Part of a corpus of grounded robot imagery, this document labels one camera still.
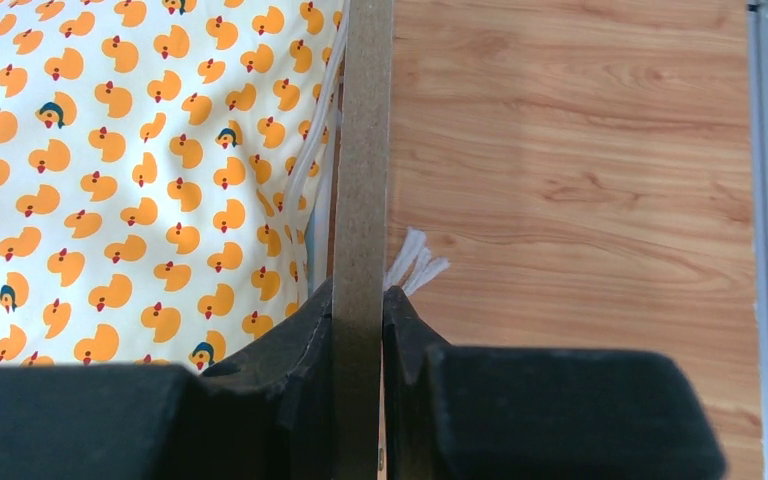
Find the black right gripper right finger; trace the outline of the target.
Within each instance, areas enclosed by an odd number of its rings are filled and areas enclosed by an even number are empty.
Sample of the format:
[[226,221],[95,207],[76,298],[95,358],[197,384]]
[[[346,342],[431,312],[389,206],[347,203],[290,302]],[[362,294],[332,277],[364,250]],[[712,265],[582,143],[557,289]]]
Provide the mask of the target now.
[[391,479],[720,479],[696,392],[651,351],[454,345],[383,303]]

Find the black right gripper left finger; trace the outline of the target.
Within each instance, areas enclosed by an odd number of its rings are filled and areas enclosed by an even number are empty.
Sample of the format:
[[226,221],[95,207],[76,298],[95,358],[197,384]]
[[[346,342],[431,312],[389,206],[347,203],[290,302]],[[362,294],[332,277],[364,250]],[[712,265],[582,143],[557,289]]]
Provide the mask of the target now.
[[0,367],[0,479],[329,479],[330,283],[202,374]]

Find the white rope tie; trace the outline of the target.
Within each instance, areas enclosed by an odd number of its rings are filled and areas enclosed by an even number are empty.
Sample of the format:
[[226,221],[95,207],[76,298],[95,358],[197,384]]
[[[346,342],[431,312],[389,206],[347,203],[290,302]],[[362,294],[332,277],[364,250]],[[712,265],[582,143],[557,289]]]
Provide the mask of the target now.
[[399,287],[411,296],[450,267],[446,257],[435,257],[427,246],[423,230],[409,227],[390,268],[384,276],[383,290]]

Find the wooden pet bed frame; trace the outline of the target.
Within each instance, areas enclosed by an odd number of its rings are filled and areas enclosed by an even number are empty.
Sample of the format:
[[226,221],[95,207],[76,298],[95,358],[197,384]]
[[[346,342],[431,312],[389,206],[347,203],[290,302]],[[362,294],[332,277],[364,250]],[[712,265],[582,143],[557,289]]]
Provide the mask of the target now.
[[378,474],[393,4],[349,1],[341,25],[330,383],[332,424],[315,479]]

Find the yellow duck print blanket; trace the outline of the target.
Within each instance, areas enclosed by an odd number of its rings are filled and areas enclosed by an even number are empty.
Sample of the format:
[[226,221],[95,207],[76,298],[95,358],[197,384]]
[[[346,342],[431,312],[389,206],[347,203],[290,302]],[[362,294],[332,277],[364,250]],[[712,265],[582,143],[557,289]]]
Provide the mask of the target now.
[[0,367],[201,372],[309,294],[345,1],[0,1]]

